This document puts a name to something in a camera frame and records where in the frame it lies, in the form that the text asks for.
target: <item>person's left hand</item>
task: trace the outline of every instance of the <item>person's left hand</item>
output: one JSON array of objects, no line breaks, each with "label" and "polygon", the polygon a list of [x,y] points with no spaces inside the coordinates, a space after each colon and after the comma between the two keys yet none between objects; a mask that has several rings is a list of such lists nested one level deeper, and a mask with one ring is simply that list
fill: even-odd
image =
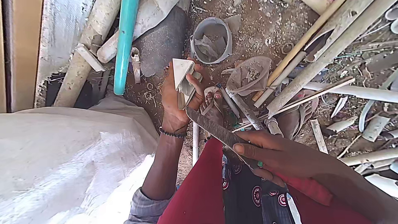
[{"label": "person's left hand", "polygon": [[[195,64],[195,71],[202,74],[203,79],[205,79],[205,70],[202,66]],[[199,106],[203,103],[205,99],[203,85],[192,76],[192,74],[187,74],[187,80],[195,87],[196,93],[192,97],[188,106],[194,110],[198,110]],[[162,129],[166,132],[171,133],[181,133],[185,132],[189,118],[185,110],[178,109],[177,91],[174,87],[174,71],[173,63],[169,62],[169,74],[163,82],[162,85],[162,104],[164,107],[164,117]]]}]

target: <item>gray sleeve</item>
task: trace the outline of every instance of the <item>gray sleeve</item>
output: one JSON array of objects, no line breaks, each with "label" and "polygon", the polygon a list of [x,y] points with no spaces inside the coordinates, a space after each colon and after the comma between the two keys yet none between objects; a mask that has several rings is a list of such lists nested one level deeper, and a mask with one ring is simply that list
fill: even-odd
[{"label": "gray sleeve", "polygon": [[141,192],[141,188],[139,188],[133,195],[129,219],[124,224],[157,223],[172,198],[168,200],[152,200],[146,197]]}]

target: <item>beaded bracelet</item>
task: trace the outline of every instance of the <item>beaded bracelet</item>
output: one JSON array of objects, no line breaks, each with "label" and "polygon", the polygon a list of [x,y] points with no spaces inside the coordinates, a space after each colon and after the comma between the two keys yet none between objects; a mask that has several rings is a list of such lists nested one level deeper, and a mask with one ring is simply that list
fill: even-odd
[{"label": "beaded bracelet", "polygon": [[181,133],[181,134],[175,134],[175,133],[170,133],[162,129],[162,127],[159,127],[159,131],[167,136],[172,136],[176,138],[185,138],[187,136],[187,132]]}]

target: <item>white pvc pipe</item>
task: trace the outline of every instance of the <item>white pvc pipe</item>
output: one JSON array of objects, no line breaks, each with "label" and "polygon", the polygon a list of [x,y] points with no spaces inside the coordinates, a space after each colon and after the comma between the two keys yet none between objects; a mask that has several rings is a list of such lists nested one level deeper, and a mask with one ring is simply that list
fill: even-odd
[{"label": "white pvc pipe", "polygon": [[198,161],[199,153],[199,126],[197,123],[193,123],[193,135],[192,135],[192,167]]}]

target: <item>wrist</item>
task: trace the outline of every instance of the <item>wrist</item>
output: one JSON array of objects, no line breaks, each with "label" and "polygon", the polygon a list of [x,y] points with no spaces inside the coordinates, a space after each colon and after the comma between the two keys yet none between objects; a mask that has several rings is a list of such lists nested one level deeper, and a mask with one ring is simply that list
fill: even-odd
[{"label": "wrist", "polygon": [[188,122],[181,121],[167,112],[164,113],[162,129],[166,132],[180,134],[186,132],[187,128]]}]

